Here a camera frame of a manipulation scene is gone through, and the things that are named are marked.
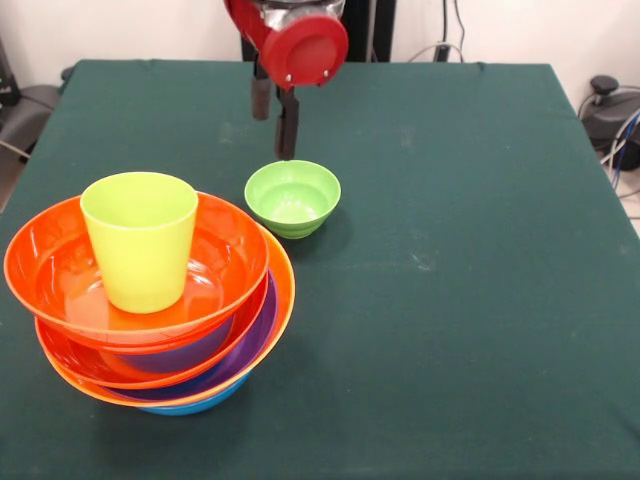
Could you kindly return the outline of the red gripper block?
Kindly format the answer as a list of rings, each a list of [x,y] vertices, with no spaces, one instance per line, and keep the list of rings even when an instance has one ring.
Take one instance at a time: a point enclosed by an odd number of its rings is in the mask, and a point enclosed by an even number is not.
[[[343,1],[227,1],[241,36],[256,50],[251,79],[252,116],[270,115],[271,80],[281,104],[275,154],[293,159],[299,122],[294,87],[321,86],[344,64],[348,34],[341,22]]]

